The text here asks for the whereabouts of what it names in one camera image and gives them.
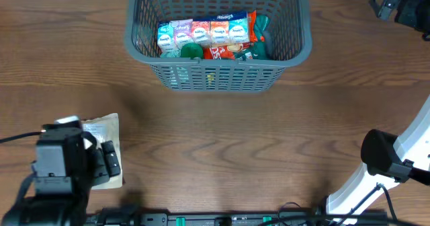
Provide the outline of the beige paper pouch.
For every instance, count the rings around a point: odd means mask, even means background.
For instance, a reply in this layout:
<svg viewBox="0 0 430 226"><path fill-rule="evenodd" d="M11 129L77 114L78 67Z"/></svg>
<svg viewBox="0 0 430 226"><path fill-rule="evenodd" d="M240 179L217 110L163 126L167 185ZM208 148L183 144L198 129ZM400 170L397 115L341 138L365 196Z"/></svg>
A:
<svg viewBox="0 0 430 226"><path fill-rule="evenodd" d="M101 118L91 120L82 120L83 129L89 131L97 139L97 147L101 147L101 143L112 141L118 158L120 169L122 169L122 158L120 148L120 130L119 116L117 113L108 114ZM92 190L107 190L113 188L121 188L123 185L123 172L118 176L110 178L98 186L93 186Z"/></svg>

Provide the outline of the light teal snack packet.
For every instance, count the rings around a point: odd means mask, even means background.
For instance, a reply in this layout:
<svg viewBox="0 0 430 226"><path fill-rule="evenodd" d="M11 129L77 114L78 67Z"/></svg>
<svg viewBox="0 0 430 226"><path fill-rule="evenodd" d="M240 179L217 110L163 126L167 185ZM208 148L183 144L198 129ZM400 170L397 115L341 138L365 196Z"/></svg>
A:
<svg viewBox="0 0 430 226"><path fill-rule="evenodd" d="M181 57L181 51L180 50L172 50L169 52L163 52L160 55L161 58L180 58Z"/></svg>

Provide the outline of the green lid glass jar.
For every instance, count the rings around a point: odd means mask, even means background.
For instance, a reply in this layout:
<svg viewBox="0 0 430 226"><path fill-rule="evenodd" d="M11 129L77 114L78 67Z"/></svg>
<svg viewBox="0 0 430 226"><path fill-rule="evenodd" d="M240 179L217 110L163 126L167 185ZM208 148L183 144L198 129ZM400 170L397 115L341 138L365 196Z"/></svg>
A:
<svg viewBox="0 0 430 226"><path fill-rule="evenodd" d="M191 59L194 59L194 58L203 59L204 50L202 46L199 44L196 44L193 42L187 43L181 48L180 57L191 58Z"/></svg>

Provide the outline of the green Nescafe coffee bag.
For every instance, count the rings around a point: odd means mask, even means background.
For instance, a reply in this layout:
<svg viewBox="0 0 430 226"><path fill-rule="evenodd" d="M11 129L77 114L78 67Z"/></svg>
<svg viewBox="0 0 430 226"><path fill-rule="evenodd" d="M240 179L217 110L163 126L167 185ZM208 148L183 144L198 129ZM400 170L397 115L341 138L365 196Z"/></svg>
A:
<svg viewBox="0 0 430 226"><path fill-rule="evenodd" d="M267 48L264 42L246 42L242 44L231 44L227 46L213 46L211 48L204 48L205 59L222 59L222 60L240 60L245 61L248 59L267 60Z"/></svg>

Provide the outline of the orange San Remo spaghetti pack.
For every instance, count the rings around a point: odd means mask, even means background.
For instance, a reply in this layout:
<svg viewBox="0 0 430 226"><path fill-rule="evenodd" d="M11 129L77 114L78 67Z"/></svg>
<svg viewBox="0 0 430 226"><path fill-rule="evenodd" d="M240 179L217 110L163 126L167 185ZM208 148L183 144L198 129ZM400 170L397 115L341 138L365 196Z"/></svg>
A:
<svg viewBox="0 0 430 226"><path fill-rule="evenodd" d="M263 32L267 26L268 18L265 15L257 15L256 11L248 13L249 40L251 42L264 42Z"/></svg>

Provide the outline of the Kleenex tissue multipack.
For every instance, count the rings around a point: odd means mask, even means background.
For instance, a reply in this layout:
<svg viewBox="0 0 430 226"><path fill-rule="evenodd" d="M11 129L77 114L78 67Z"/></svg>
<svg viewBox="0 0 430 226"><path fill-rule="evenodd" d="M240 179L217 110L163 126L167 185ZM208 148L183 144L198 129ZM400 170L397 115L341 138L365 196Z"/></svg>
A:
<svg viewBox="0 0 430 226"><path fill-rule="evenodd" d="M157 44L163 52L179 50L187 43L203 47L250 42L248 12L161 22Z"/></svg>

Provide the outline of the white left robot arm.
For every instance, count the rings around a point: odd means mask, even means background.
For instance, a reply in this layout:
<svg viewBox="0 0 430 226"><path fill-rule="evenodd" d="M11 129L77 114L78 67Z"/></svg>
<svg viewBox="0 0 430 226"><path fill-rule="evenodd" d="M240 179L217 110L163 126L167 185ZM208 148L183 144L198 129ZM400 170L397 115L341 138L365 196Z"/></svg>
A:
<svg viewBox="0 0 430 226"><path fill-rule="evenodd" d="M136 207L87 214L92 190L119 188L123 172L116 113L69 116L35 133L36 160L2 225L138 225Z"/></svg>

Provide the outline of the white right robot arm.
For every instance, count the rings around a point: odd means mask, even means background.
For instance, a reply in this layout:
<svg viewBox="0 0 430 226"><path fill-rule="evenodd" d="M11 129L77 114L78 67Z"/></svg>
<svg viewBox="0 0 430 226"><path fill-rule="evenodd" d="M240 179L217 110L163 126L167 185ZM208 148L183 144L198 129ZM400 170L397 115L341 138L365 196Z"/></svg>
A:
<svg viewBox="0 0 430 226"><path fill-rule="evenodd" d="M398 24L414 28L429 41L429 0L369 0L377 18L395 14ZM381 194L414 180L429 185L429 102L401 135L370 130L361 146L361 163L335 193L328 195L318 214L320 225L387 225L397 222L365 211Z"/></svg>

